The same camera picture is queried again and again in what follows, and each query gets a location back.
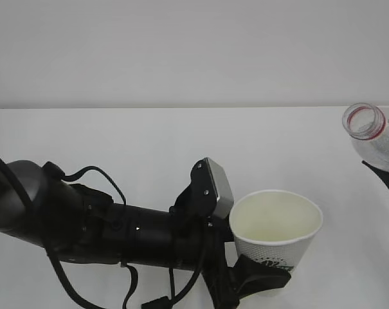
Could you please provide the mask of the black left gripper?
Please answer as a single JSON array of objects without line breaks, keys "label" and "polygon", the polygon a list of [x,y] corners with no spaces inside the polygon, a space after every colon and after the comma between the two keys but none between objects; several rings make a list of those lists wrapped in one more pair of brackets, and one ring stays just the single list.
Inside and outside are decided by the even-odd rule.
[{"label": "black left gripper", "polygon": [[171,207],[171,269],[192,269],[193,274],[180,292],[171,276],[171,305],[175,306],[202,277],[214,308],[237,308],[240,299],[252,295],[277,296],[291,279],[281,268],[269,267],[240,255],[233,267],[227,265],[225,243],[233,236],[228,220],[189,215]]}]

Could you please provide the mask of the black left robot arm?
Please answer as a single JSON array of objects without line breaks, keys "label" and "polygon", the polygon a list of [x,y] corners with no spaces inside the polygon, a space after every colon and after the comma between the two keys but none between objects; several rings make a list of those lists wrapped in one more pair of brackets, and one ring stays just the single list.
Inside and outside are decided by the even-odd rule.
[{"label": "black left robot arm", "polygon": [[196,162],[188,187],[167,211],[128,205],[78,180],[86,168],[65,174],[57,165],[0,159],[0,232],[42,247],[68,296],[83,308],[63,263],[121,265],[131,274],[128,295],[138,284],[136,265],[191,270],[186,286],[144,304],[172,308],[198,278],[215,308],[236,308],[243,297],[283,288],[291,276],[240,255],[226,262],[233,241],[229,213],[233,195],[224,169],[210,158]]}]

